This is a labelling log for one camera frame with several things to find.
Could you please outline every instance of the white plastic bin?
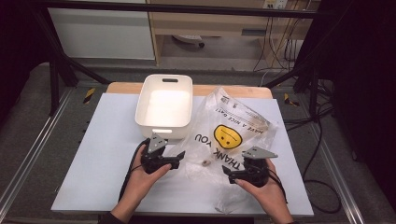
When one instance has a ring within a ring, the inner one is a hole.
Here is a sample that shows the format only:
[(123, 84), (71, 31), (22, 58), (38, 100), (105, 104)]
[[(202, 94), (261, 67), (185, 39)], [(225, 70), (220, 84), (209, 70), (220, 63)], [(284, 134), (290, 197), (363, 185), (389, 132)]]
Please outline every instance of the white plastic bin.
[(153, 74), (143, 83), (134, 119), (145, 137), (155, 132), (165, 139), (181, 139), (189, 131), (191, 111), (190, 77)]

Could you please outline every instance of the person's right hand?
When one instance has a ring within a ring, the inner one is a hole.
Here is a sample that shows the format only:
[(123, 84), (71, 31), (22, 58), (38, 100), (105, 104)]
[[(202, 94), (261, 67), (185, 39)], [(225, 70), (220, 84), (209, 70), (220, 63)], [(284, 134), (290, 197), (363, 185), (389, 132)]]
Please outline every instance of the person's right hand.
[[(276, 168), (269, 159), (267, 159), (267, 164), (268, 168), (276, 173)], [(253, 195), (262, 206), (265, 213), (268, 214), (275, 223), (293, 222), (289, 208), (286, 206), (285, 196), (279, 185), (273, 179), (269, 178), (267, 184), (261, 188), (257, 188), (242, 179), (236, 179), (235, 183)]]
[(172, 167), (171, 164), (166, 164), (156, 172), (150, 175), (147, 174), (141, 166), (144, 148), (145, 145), (138, 149), (132, 165), (132, 169), (134, 170), (131, 172), (126, 189), (119, 203), (111, 210), (111, 214), (123, 223), (128, 223), (134, 210), (149, 193), (154, 183), (164, 176)]

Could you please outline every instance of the smiley face logo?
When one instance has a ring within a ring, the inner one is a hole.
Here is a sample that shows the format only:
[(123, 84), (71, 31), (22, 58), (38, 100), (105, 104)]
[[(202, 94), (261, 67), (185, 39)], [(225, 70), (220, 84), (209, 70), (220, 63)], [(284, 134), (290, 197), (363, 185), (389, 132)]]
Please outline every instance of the smiley face logo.
[(236, 130), (222, 124), (215, 129), (214, 135), (224, 149), (233, 149), (242, 144), (242, 136)]

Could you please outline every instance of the white table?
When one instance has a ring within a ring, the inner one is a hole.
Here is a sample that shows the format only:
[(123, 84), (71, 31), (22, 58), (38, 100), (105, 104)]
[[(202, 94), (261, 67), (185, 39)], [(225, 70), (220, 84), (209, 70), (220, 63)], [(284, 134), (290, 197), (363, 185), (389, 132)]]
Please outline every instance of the white table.
[[(204, 99), (194, 96), (193, 111)], [(137, 145), (145, 138), (134, 121), (137, 94), (105, 93), (51, 207), (62, 213), (102, 213), (117, 203), (120, 187)], [(277, 105), (273, 99), (239, 98), (278, 129), (272, 159), (288, 197), (290, 212), (313, 216), (304, 184)], [(218, 192), (206, 182), (193, 182), (183, 169), (160, 179), (136, 209), (136, 213), (167, 216), (224, 216), (215, 209)], [(231, 216), (255, 217), (264, 212), (255, 200), (241, 204)]]

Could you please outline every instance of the aluminum rail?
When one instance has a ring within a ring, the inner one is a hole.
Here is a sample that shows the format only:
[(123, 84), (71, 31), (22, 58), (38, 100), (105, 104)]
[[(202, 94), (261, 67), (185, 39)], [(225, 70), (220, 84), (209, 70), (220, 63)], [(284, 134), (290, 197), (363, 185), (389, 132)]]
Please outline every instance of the aluminum rail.
[[(297, 96), (299, 98), (299, 102), (301, 103), (305, 114), (309, 117), (310, 114), (308, 111), (308, 102), (300, 94), (297, 94)], [(315, 137), (318, 139), (320, 132), (318, 124), (311, 122), (310, 125)], [(329, 171), (329, 175), (332, 179), (332, 183), (334, 184), (334, 187), (341, 198), (341, 202), (344, 206), (344, 210), (349, 219), (349, 222), (353, 224), (363, 224), (364, 219), (363, 216), (361, 215), (361, 211), (359, 207), (356, 205), (355, 199), (353, 198), (352, 193), (349, 190), (349, 187), (347, 186), (347, 182), (345, 181), (340, 168), (338, 167), (336, 161), (334, 160), (324, 137), (322, 137), (320, 149), (321, 149), (320, 155), (324, 161), (324, 164), (326, 165), (327, 170)]]
[(30, 171), (32, 170), (32, 167), (35, 164), (35, 161), (37, 160), (38, 156), (40, 155), (41, 150), (43, 149), (44, 145), (46, 145), (47, 140), (50, 137), (53, 128), (55, 127), (56, 123), (58, 122), (59, 118), (64, 112), (64, 109), (66, 108), (66, 105), (69, 101), (69, 97), (73, 92), (73, 90), (74, 90), (73, 88), (66, 89), (66, 91), (64, 92), (61, 98), (60, 106), (58, 110), (55, 112), (55, 114), (52, 117), (49, 117), (47, 119), (46, 124), (44, 125), (43, 129), (41, 130), (35, 142), (33, 143), (32, 147), (30, 148), (25, 159), (21, 163), (20, 168), (18, 169), (17, 173), (14, 175), (12, 180), (9, 182), (6, 190), (1, 196), (0, 223), (2, 223), (3, 219), (6, 217), (9, 208), (11, 207), (15, 198), (17, 197), (17, 194), (20, 191)]

